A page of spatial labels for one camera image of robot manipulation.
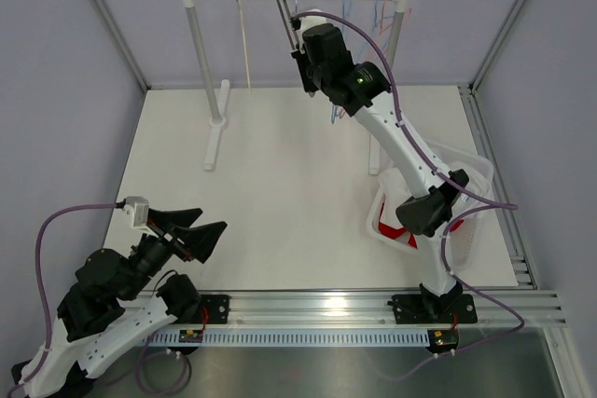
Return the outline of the silver hanger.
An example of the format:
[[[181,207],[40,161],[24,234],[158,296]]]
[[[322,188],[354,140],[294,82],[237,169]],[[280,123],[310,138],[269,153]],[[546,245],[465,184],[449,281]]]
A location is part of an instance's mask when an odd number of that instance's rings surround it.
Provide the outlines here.
[[[298,35],[295,30],[291,28],[290,22],[290,9],[288,7],[286,0],[275,0],[276,6],[278,8],[279,14],[281,16],[283,26],[285,29],[286,37],[289,41],[289,45],[292,51],[297,49],[297,45],[299,42]]]

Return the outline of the red t shirt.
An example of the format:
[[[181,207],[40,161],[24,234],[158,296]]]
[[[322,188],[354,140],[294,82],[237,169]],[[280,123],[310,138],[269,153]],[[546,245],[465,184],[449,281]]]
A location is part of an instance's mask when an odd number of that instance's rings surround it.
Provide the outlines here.
[[[458,229],[462,224],[463,224],[463,220],[458,220],[450,229],[450,231],[454,231],[456,229]],[[391,240],[396,240],[397,238],[403,236],[405,233],[407,233],[407,230],[404,227],[401,228],[394,228],[391,226],[388,226],[382,222],[380,222],[378,224],[378,230],[380,231],[380,233],[384,236],[387,237]],[[410,235],[409,240],[408,240],[408,245],[417,249],[417,242],[416,239]]]

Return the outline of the white t shirt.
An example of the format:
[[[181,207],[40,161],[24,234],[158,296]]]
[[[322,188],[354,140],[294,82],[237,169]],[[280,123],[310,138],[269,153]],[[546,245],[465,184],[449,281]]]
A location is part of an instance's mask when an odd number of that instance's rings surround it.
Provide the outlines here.
[[[450,164],[453,172],[464,171],[468,176],[465,189],[472,193],[485,197],[489,195],[490,182],[475,168],[460,161]],[[396,209],[405,201],[410,199],[411,193],[405,179],[397,168],[388,168],[380,174],[380,188],[382,192],[381,206],[379,212],[379,223],[382,222],[394,228],[404,227],[396,216]],[[458,193],[457,200],[451,207],[450,222],[455,216],[479,205],[479,202],[468,195]]]

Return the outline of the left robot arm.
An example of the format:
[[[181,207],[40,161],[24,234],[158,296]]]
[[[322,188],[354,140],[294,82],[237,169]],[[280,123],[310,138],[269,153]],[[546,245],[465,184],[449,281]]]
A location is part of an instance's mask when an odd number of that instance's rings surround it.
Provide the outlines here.
[[[200,208],[158,211],[141,197],[104,208],[122,211],[140,233],[139,242],[129,255],[109,248],[88,255],[55,313],[49,311],[42,274],[35,274],[46,334],[33,359],[12,367],[9,396],[21,391],[27,397],[83,397],[139,342],[171,323],[206,318],[201,295],[186,274],[172,274],[128,319],[122,304],[135,300],[172,257],[205,263],[227,223],[199,226]]]

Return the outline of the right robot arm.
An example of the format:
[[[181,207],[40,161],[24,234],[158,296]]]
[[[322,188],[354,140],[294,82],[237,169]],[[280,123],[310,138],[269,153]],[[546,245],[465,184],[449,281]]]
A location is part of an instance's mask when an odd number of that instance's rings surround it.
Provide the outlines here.
[[[386,201],[384,209],[417,241],[423,261],[420,294],[423,313],[433,321],[452,314],[463,289],[441,263],[440,237],[450,228],[452,207],[466,187],[465,170],[451,170],[413,130],[394,103],[394,89],[373,62],[356,63],[340,28],[314,17],[297,20],[292,56],[303,88],[322,91],[380,144],[400,171],[410,195]]]

